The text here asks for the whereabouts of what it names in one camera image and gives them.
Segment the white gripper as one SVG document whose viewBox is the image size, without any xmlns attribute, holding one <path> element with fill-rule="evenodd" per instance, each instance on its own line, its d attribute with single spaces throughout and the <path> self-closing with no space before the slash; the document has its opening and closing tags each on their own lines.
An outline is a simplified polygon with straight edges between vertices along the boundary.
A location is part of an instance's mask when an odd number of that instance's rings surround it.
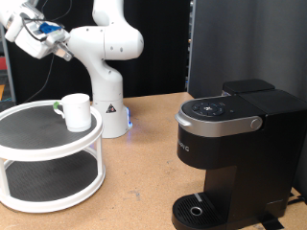
<svg viewBox="0 0 307 230">
<path fill-rule="evenodd" d="M 33 58 L 44 58 L 57 51 L 57 56 L 66 61 L 73 53 L 61 42 L 61 27 L 44 19 L 42 13 L 7 11 L 4 14 L 5 38 L 14 42 L 21 50 Z"/>
</svg>

